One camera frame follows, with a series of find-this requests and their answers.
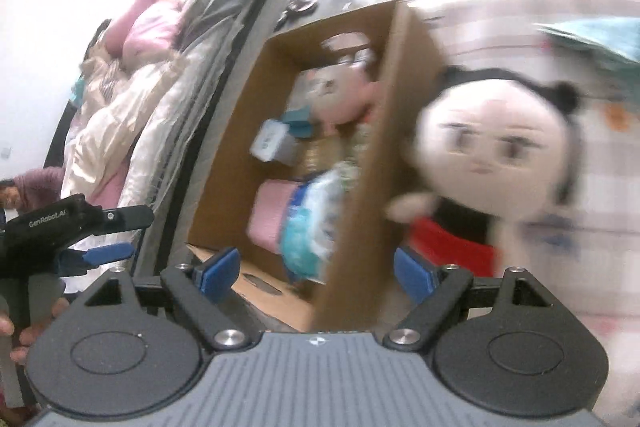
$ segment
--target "white circular symbol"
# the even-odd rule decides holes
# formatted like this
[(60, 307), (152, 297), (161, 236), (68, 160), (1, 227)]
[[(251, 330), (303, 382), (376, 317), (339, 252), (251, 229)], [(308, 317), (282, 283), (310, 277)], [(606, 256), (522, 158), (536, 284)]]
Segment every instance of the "white circular symbol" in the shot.
[(324, 344), (326, 344), (326, 339), (323, 337), (313, 337), (312, 339), (309, 339), (309, 344), (316, 347), (324, 346)]

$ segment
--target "small white box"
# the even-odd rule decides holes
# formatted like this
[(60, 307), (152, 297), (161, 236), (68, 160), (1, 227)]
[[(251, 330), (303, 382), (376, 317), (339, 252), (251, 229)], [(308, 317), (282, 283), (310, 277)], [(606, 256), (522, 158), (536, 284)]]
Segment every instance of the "small white box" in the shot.
[(298, 158), (298, 141), (289, 134), (289, 126), (278, 120), (266, 120), (251, 146), (250, 153), (263, 162), (293, 166)]

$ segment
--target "red object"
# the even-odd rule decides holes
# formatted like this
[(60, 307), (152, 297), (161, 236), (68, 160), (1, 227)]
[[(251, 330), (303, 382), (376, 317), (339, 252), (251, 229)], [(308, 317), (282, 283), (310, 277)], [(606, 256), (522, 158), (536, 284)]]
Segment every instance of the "red object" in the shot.
[(461, 239), (429, 217), (419, 217), (412, 223), (409, 246), (436, 266), (457, 264), (476, 277), (494, 276), (494, 247)]

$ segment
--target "blue gripper pad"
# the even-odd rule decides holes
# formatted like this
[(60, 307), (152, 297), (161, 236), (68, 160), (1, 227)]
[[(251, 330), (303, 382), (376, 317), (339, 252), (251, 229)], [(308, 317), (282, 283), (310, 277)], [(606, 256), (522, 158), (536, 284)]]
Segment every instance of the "blue gripper pad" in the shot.
[(401, 247), (396, 250), (394, 274), (415, 304), (420, 304), (437, 288), (435, 269), (436, 266), (410, 248)]
[(193, 269), (194, 285), (213, 303), (222, 301), (240, 275), (238, 248), (226, 248)]
[(136, 249), (130, 243), (115, 243), (106, 247), (87, 250), (82, 259), (93, 266), (124, 261), (133, 255)]

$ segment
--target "gray ribbed plate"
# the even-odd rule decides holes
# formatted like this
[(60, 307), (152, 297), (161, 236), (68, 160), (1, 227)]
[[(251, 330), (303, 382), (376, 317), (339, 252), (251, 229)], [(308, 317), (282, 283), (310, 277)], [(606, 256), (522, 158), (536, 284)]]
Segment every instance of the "gray ribbed plate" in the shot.
[[(37, 425), (86, 423), (48, 412)], [(604, 427), (588, 412), (530, 421), (481, 410), (448, 391), (418, 355), (385, 349), (370, 333), (265, 333), (247, 352), (217, 356), (200, 382), (165, 409), (109, 425)]]

